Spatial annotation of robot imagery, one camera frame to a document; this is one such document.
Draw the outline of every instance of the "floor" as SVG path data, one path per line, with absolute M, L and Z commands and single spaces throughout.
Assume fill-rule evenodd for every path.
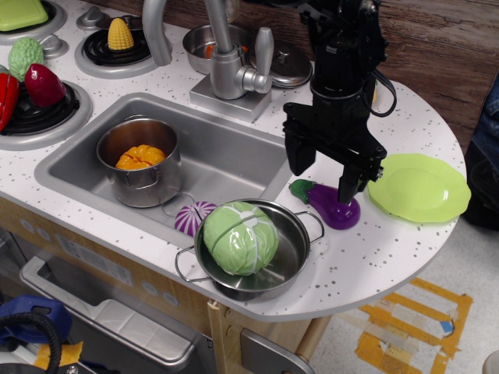
M 316 374 L 480 374 L 499 350 L 498 286 L 499 232 L 460 219 L 415 282 L 333 316 L 310 364 Z

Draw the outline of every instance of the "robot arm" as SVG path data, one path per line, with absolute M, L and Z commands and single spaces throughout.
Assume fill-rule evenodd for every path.
M 344 165 L 340 203 L 350 203 L 369 180 L 376 181 L 386 150 L 367 129 L 376 80 L 395 89 L 376 67 L 386 59 L 388 43 L 378 21 L 380 0 L 267 0 L 295 8 L 308 26 L 315 58 L 310 80 L 312 106 L 287 103 L 285 144 L 289 166 L 301 175 L 319 152 Z

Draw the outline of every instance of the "wooden panel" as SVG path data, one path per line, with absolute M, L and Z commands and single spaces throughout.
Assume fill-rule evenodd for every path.
M 20 223 L 20 219 L 26 220 L 34 228 L 43 228 L 43 230 L 49 233 L 52 240 L 48 242 L 37 232 L 28 231 Z M 85 270 L 113 287 L 132 295 L 136 300 L 142 301 L 156 310 L 191 326 L 194 330 L 208 337 L 211 336 L 210 321 L 206 311 L 209 299 L 205 296 L 3 198 L 0 198 L 0 221 L 2 222 L 2 227 L 7 231 L 43 248 L 47 252 L 65 260 L 67 263 Z M 56 234 L 77 242 L 130 271 L 133 275 L 133 286 L 125 284 L 67 254 L 55 238 Z M 153 284 L 160 293 L 168 292 L 179 301 L 179 305 L 175 306 L 166 302 L 161 295 L 154 296 L 146 292 L 142 287 L 142 281 Z
M 141 0 L 89 0 L 134 14 Z M 389 59 L 380 70 L 424 98 L 451 126 L 463 151 L 469 145 L 480 109 L 499 67 L 497 0 L 384 0 L 380 23 Z M 165 22 L 192 29 L 208 24 L 202 0 L 170 0 Z M 306 28 L 292 9 L 241 2 L 234 22 L 256 33 L 272 28 L 312 58 Z
M 213 334 L 214 353 L 218 374 L 250 374 L 241 363 L 241 331 L 248 329 L 294 352 L 299 346 L 310 319 L 284 322 L 262 323 L 252 320 L 235 310 L 217 302 L 208 307 Z

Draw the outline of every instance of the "oven handle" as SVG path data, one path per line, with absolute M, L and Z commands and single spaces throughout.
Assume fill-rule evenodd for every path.
M 38 275 L 44 266 L 44 260 L 36 256 L 30 259 L 20 271 L 23 283 L 46 298 L 59 300 L 85 323 L 156 361 L 165 368 L 166 372 L 170 372 L 168 368 L 176 372 L 187 366 L 191 355 L 195 352 L 195 347 L 187 339 L 116 300 L 104 300 L 96 306 L 86 303 Z M 125 321 L 133 321 L 133 326 Z M 141 341 L 140 337 L 147 331 L 152 331 L 152 336 L 144 336 Z M 165 354 L 165 350 L 161 349 L 165 347 L 172 350 Z

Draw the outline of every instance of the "green plate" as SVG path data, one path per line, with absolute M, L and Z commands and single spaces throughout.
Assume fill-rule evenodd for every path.
M 0 0 L 0 31 L 12 31 L 48 20 L 40 0 Z
M 383 177 L 369 182 L 382 210 L 414 222 L 445 222 L 464 213 L 471 191 L 461 173 L 437 158 L 393 154 L 381 162 Z

